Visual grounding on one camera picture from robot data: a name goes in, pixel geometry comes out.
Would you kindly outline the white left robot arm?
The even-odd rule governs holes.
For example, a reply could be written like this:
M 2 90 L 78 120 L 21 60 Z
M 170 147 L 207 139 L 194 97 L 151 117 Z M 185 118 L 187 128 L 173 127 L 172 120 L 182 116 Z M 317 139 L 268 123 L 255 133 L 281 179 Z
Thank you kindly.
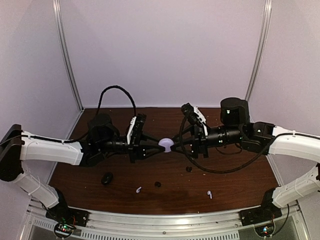
M 0 142 L 0 179 L 13 182 L 38 199 L 61 222 L 72 218 L 72 211 L 62 194 L 43 183 L 23 167 L 22 162 L 39 160 L 65 163 L 80 167 L 93 167 L 102 162 L 109 153 L 128 154 L 132 163 L 157 153 L 168 153 L 170 148 L 158 139 L 143 132 L 146 115 L 134 116 L 127 133 L 120 135 L 111 117 L 99 113 L 88 123 L 84 139 L 56 139 L 23 131 L 14 124 Z

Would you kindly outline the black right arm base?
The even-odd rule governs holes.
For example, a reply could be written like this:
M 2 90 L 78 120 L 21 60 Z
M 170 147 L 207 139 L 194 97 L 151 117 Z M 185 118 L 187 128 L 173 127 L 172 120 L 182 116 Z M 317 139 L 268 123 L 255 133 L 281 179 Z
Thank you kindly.
M 255 225 L 262 222 L 268 222 L 282 216 L 280 208 L 276 207 L 273 202 L 274 188 L 264 193 L 260 206 L 241 210 L 239 212 L 242 226 Z

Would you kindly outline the lilac earbud charging case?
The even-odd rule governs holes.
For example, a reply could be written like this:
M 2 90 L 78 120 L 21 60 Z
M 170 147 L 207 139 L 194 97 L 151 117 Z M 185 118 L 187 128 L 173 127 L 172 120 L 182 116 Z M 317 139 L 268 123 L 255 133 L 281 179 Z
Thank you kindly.
M 164 148 L 165 153 L 171 152 L 171 147 L 174 145 L 174 141 L 170 138 L 162 138 L 159 142 L 158 145 Z

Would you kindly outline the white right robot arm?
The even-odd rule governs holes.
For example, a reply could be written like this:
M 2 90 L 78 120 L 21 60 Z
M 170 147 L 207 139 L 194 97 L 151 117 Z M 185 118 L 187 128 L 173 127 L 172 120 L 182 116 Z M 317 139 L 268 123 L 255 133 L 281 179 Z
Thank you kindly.
M 184 115 L 178 134 L 178 146 L 195 167 L 207 173 L 229 174 L 242 170 L 262 155 L 284 155 L 316 162 L 304 175 L 288 184 L 269 190 L 262 206 L 256 210 L 259 220 L 268 220 L 287 204 L 304 198 L 320 189 L 320 138 L 267 122 L 251 122 L 249 104 L 237 97 L 220 102 L 221 125 L 209 127 L 201 111 L 186 103 L 181 107 Z M 238 145 L 241 150 L 256 153 L 251 160 L 228 170 L 214 170 L 196 162 L 199 154 L 207 158 L 209 148 Z

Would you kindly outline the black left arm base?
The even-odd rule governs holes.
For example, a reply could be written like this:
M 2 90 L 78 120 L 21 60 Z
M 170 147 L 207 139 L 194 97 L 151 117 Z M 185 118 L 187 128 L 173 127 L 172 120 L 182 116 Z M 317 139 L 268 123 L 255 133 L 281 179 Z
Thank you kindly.
M 45 207 L 45 216 L 49 219 L 55 220 L 60 224 L 86 227 L 89 218 L 89 212 L 86 210 L 69 207 L 63 193 L 57 188 L 55 188 L 55 190 L 58 195 L 58 204 L 51 208 Z

